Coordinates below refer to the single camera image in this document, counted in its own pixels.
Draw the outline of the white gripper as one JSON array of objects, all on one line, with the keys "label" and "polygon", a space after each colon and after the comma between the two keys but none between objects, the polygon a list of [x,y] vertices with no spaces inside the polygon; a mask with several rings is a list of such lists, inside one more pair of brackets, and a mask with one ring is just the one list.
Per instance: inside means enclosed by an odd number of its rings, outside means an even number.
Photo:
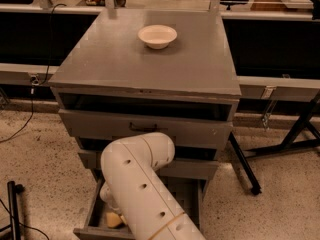
[{"label": "white gripper", "polygon": [[112,192],[111,192],[111,189],[109,188],[109,186],[107,185],[106,182],[103,183],[101,189],[100,189],[100,192],[99,192],[99,195],[100,195],[100,198],[102,201],[104,201],[109,209],[120,215],[121,214],[121,209],[119,208],[118,204],[116,203],[113,195],[112,195]]}]

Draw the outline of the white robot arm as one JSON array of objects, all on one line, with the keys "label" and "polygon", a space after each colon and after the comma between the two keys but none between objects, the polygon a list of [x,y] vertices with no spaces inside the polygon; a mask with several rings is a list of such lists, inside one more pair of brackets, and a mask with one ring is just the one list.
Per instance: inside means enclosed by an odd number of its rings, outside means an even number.
[{"label": "white robot arm", "polygon": [[206,240],[156,174],[174,154],[159,132],[115,140],[102,152],[103,177],[135,240]]}]

